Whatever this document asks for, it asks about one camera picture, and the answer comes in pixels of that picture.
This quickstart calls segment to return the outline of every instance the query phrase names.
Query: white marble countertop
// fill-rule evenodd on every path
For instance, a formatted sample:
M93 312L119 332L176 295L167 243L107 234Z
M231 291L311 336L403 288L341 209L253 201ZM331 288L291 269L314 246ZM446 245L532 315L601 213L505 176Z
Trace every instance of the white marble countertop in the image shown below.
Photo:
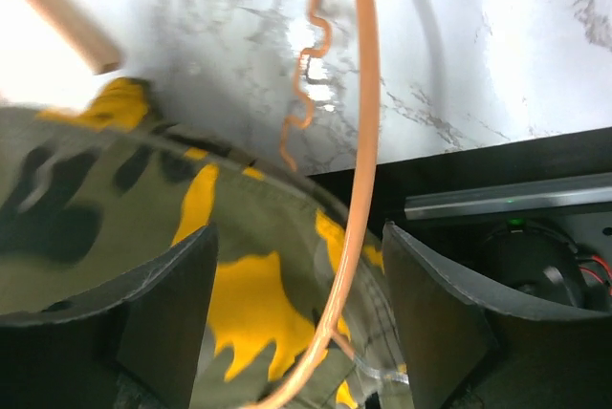
M121 73L152 79L172 118L281 162L282 120L301 111L291 86L295 58L319 35L305 19L307 0L78 1L126 50ZM292 131L289 143L305 173L354 165L353 1L321 5L334 25L333 48L311 61L304 79L317 101L315 122ZM612 0L376 1L379 162L612 125ZM109 77L72 79L67 68L43 75L73 98Z

